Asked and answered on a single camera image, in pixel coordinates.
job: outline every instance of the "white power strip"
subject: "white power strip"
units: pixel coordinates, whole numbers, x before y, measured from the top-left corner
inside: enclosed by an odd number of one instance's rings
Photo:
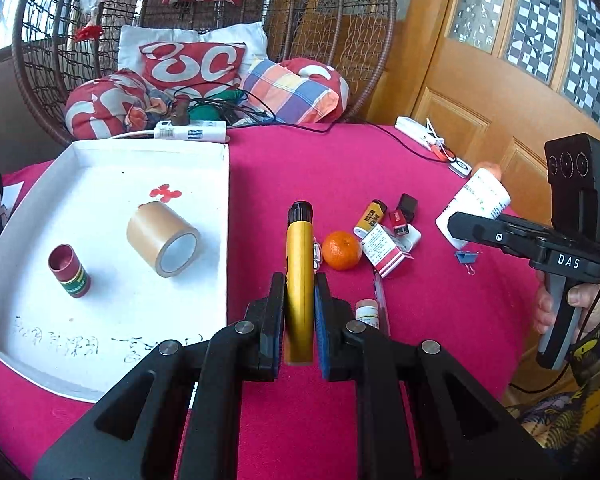
[[[429,119],[427,119],[427,126],[422,126],[410,117],[400,116],[395,121],[395,127],[429,151],[434,144],[441,148],[445,143],[445,139],[438,136]]]
[[[173,126],[171,121],[160,121],[155,126],[154,139],[202,140],[227,142],[224,121],[191,121],[187,126]]]

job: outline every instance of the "red ornament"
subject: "red ornament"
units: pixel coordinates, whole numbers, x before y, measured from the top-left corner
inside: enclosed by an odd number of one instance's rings
[[[78,42],[87,40],[97,40],[103,34],[104,29],[101,26],[89,24],[75,31],[74,40]]]

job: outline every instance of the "tangerine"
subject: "tangerine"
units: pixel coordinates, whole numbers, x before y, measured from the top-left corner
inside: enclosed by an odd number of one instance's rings
[[[334,231],[322,242],[322,257],[332,269],[352,269],[362,257],[362,247],[353,234]]]
[[[486,160],[478,162],[478,164],[474,166],[471,176],[474,176],[475,172],[480,170],[480,168],[484,168],[485,170],[489,171],[489,173],[491,173],[498,180],[502,179],[502,170],[500,169],[500,166],[494,162],[488,162]]]

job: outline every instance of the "red usb drive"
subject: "red usb drive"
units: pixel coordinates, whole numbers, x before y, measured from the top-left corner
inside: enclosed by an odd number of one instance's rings
[[[404,218],[404,214],[399,209],[391,211],[391,214],[389,215],[389,221],[391,222],[391,227],[394,229],[394,233],[396,236],[401,236],[409,233],[407,221]]]

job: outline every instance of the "white pillow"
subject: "white pillow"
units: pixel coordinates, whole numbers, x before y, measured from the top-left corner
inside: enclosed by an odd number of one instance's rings
[[[167,43],[197,43],[202,41],[195,30],[181,28],[144,28],[123,25],[120,31],[118,69],[128,68],[142,75],[144,63],[140,47],[156,41]]]
[[[267,57],[267,35],[261,22],[238,23],[230,27],[218,28],[206,34],[195,30],[181,28],[143,28],[123,25],[120,31],[120,47],[118,50],[118,69],[128,68],[142,75],[144,64],[139,47],[165,41],[168,43],[244,43],[246,50],[238,74],[244,78],[255,61],[269,59]]]
[[[205,43],[244,43],[247,49],[238,69],[240,77],[249,73],[251,65],[256,61],[269,59],[267,57],[267,35],[264,33],[261,22],[238,23],[230,27],[210,30],[200,35],[200,41]]]

